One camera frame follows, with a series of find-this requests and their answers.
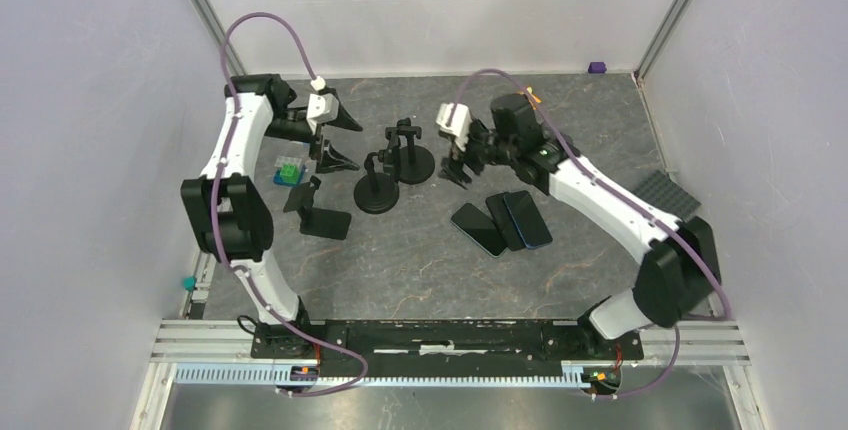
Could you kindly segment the black phone light blue edge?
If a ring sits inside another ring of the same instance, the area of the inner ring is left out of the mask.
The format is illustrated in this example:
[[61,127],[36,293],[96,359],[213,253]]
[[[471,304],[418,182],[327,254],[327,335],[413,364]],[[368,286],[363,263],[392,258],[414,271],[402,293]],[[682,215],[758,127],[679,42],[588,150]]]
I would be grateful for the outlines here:
[[387,146],[382,151],[380,161],[383,164],[383,172],[393,178],[395,182],[400,180],[399,173],[401,167],[400,158],[400,137],[397,127],[388,127],[385,130]]

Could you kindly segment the black front phone stand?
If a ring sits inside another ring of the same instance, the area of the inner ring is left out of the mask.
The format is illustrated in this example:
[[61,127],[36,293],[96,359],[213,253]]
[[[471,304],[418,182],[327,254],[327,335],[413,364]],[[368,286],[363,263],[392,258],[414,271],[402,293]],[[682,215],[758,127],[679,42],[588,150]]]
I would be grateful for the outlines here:
[[355,185],[353,197],[357,207],[367,214],[382,214],[391,210],[399,201],[399,181],[383,172],[380,161],[384,149],[369,152],[363,167],[366,175]]

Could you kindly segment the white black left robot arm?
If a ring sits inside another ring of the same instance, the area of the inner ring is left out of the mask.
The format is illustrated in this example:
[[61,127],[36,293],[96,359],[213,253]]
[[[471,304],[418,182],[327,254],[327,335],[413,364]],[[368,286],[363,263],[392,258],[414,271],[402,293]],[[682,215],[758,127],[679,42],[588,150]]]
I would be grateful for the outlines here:
[[316,173],[355,171],[358,164],[338,152],[323,129],[363,129],[323,78],[314,78],[310,87],[307,103],[296,107],[295,90],[278,74],[237,76],[226,83],[225,119],[215,149],[201,174],[180,187],[199,249],[236,274],[261,322],[284,322],[275,342],[295,358],[312,349],[314,331],[297,320],[302,300],[286,283],[271,249],[273,218],[253,182],[260,147],[266,137],[303,143]]

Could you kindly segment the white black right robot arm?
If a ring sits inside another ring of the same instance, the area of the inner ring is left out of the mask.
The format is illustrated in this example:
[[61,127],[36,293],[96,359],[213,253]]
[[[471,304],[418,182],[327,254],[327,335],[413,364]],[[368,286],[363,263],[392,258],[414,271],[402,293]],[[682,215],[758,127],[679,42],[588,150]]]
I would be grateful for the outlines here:
[[488,128],[459,103],[444,103],[436,125],[451,143],[445,178],[463,186],[488,166],[508,166],[524,183],[587,217],[635,260],[633,286],[588,310],[577,332],[591,358],[612,351],[618,337],[649,325],[670,328],[721,287],[711,226],[649,204],[599,171],[564,135],[537,119],[532,97],[512,93],[490,104]]

